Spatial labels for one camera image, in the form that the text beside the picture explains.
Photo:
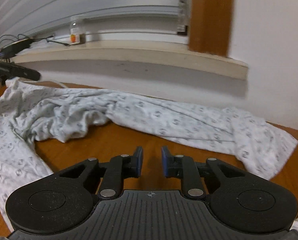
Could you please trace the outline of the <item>beige window sill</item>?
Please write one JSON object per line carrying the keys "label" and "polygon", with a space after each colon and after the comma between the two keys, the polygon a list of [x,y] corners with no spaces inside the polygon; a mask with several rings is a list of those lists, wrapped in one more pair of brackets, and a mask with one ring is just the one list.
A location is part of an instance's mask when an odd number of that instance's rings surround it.
{"label": "beige window sill", "polygon": [[184,44],[169,42],[96,41],[66,48],[29,49],[13,60],[15,63],[57,60],[125,61],[198,70],[239,80],[248,78],[248,65],[242,61],[190,51]]}

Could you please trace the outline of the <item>glass jar orange label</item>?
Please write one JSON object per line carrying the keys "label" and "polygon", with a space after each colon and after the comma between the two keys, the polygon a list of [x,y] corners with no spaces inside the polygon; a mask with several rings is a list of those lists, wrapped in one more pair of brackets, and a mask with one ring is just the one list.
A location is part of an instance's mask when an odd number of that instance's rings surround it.
{"label": "glass jar orange label", "polygon": [[72,45],[86,43],[84,15],[71,16],[71,18],[70,18],[70,42]]}

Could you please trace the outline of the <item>white patterned garment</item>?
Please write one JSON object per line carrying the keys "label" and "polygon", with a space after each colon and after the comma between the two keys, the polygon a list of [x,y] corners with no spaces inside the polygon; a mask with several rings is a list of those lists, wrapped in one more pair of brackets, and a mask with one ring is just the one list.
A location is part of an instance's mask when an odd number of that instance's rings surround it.
{"label": "white patterned garment", "polygon": [[229,154],[251,173],[272,179],[294,156],[298,140],[237,109],[150,98],[108,89],[52,88],[18,79],[0,97],[0,212],[20,186],[51,174],[38,141],[85,137],[113,122],[178,144]]}

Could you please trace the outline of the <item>grey window blind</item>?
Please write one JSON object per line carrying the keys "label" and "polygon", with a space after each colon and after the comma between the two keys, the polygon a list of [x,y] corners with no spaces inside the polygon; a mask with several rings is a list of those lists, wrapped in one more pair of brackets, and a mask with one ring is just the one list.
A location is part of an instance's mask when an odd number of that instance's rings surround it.
{"label": "grey window blind", "polygon": [[179,0],[0,0],[0,37],[52,34],[67,41],[74,16],[88,41],[188,42],[177,34]]}

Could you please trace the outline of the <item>black box on sill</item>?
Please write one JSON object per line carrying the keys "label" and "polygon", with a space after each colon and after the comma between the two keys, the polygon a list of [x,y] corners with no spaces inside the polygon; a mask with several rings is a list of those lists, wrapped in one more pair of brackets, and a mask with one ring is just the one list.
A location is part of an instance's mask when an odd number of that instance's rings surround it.
{"label": "black box on sill", "polygon": [[35,42],[34,38],[24,38],[13,42],[0,49],[0,58],[9,59],[15,57],[22,50],[29,48],[33,42]]}

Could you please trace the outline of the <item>brown wooden window frame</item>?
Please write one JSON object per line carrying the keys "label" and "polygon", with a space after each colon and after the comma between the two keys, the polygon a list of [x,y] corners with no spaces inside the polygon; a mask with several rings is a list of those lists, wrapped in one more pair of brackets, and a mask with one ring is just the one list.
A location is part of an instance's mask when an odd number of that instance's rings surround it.
{"label": "brown wooden window frame", "polygon": [[226,57],[234,0],[192,0],[189,50]]}

